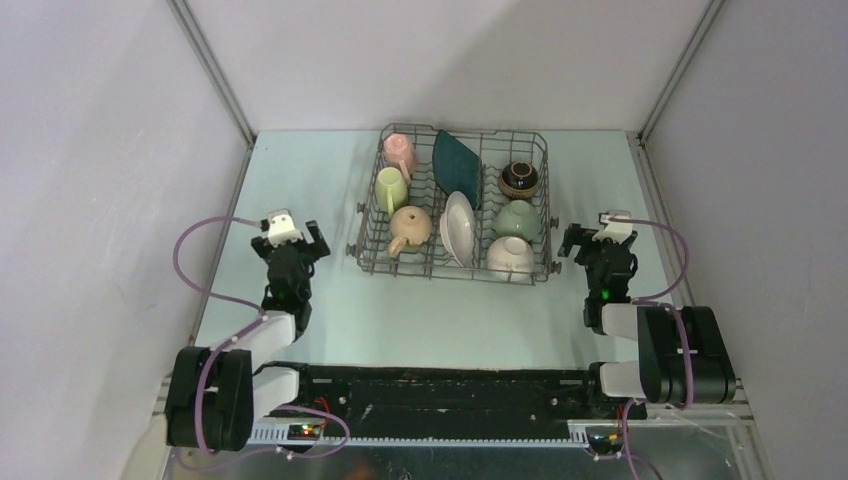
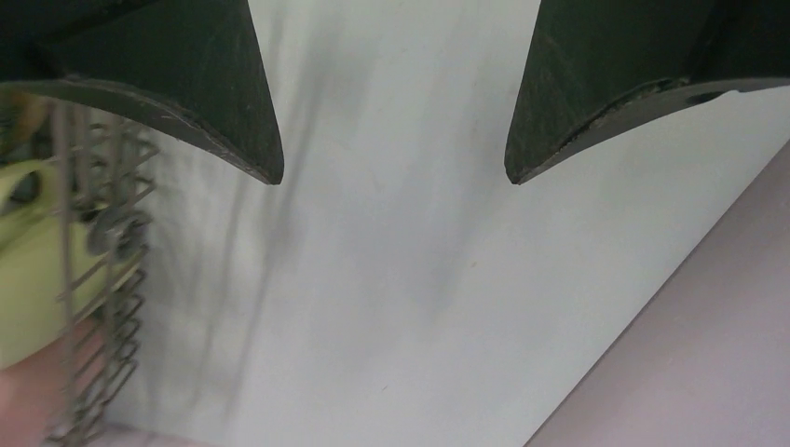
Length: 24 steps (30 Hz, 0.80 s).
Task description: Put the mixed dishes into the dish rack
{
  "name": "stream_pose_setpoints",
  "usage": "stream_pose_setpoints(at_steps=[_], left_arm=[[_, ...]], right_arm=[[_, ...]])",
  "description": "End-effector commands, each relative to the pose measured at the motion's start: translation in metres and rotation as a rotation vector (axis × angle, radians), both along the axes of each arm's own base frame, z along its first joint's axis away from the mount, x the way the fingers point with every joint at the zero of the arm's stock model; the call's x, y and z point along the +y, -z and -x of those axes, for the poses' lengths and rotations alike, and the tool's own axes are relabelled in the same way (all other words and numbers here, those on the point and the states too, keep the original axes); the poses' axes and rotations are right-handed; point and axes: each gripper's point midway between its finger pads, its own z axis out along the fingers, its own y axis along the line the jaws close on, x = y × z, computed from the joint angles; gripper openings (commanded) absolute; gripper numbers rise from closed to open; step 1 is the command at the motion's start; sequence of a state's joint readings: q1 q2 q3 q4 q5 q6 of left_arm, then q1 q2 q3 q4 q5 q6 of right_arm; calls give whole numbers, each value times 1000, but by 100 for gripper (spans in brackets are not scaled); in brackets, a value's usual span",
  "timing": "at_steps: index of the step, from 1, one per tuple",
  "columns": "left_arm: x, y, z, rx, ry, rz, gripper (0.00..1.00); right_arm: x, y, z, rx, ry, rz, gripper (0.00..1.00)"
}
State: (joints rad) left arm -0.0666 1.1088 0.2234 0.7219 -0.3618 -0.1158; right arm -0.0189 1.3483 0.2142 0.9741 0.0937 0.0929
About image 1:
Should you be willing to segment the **small white bowl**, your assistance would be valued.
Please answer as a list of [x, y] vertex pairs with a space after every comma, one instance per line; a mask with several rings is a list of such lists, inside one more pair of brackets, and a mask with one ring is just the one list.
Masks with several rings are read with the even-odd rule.
[[529, 280], [533, 272], [534, 252], [520, 237], [501, 237], [489, 246], [486, 265], [500, 280], [523, 282]]

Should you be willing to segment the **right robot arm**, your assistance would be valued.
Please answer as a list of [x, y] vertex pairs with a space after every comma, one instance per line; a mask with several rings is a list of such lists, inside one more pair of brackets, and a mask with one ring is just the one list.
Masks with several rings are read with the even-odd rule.
[[631, 246], [637, 234], [570, 224], [558, 254], [585, 270], [583, 323], [595, 334], [630, 340], [637, 357], [595, 362], [581, 392], [585, 411], [606, 418], [622, 398], [689, 407], [723, 404], [736, 395], [737, 377], [713, 310], [637, 300], [629, 282], [638, 270]]

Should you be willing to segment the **white ceramic plate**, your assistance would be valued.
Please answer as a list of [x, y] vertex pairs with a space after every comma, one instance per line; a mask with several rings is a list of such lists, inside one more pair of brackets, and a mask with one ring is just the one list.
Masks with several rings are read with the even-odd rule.
[[439, 221], [439, 233], [446, 251], [460, 267], [474, 266], [475, 215], [467, 197], [460, 191], [451, 193]]

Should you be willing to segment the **light green ceramic mug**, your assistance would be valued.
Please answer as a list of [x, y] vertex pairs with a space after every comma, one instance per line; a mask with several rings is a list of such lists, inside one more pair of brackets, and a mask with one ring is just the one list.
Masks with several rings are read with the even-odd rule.
[[408, 203], [407, 183], [402, 172], [395, 167], [386, 167], [378, 172], [374, 192], [379, 208], [389, 216]]

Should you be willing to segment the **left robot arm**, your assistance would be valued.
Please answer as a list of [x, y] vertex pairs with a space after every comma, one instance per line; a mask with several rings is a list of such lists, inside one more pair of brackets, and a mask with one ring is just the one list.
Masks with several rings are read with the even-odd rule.
[[164, 407], [165, 442], [206, 453], [239, 451], [257, 418], [273, 401], [292, 416], [304, 416], [316, 403], [315, 388], [292, 369], [258, 381], [254, 375], [279, 350], [305, 332], [312, 308], [315, 264], [330, 248], [314, 220], [310, 238], [282, 211], [253, 222], [260, 235], [251, 246], [267, 267], [261, 303], [249, 302], [255, 318], [214, 347], [185, 347], [175, 358]]

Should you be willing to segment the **brown patterned bowl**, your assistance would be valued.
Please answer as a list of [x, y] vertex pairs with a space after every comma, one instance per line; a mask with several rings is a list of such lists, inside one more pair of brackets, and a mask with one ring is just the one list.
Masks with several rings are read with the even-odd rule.
[[509, 163], [498, 177], [499, 190], [512, 200], [529, 200], [537, 193], [539, 186], [538, 170], [526, 161]]

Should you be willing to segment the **green glazed bowl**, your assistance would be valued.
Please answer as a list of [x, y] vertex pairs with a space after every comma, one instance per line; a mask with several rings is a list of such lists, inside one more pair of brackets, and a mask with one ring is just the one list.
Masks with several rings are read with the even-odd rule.
[[503, 206], [493, 224], [493, 229], [499, 236], [517, 236], [527, 242], [533, 242], [537, 238], [541, 227], [541, 217], [525, 200], [513, 200]]

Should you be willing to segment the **teal square plate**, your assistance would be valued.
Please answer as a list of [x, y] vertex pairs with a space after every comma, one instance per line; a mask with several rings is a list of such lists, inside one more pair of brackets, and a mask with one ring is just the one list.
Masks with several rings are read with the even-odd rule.
[[437, 186], [446, 194], [462, 193], [473, 210], [482, 203], [482, 163], [465, 144], [445, 130], [436, 134], [432, 167]]

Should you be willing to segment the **pink ceramic mug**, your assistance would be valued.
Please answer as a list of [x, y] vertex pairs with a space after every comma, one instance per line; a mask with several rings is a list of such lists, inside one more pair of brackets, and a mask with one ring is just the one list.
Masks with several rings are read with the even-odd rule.
[[383, 140], [382, 146], [388, 164], [399, 169], [405, 182], [411, 184], [419, 165], [413, 142], [404, 134], [392, 133]]

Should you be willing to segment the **tan ceramic mug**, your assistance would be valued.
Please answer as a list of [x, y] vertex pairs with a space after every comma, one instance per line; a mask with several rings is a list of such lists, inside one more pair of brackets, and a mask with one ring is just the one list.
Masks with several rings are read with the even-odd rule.
[[391, 241], [387, 247], [390, 258], [398, 258], [405, 250], [417, 249], [426, 244], [432, 235], [429, 214], [417, 206], [398, 209], [390, 222]]

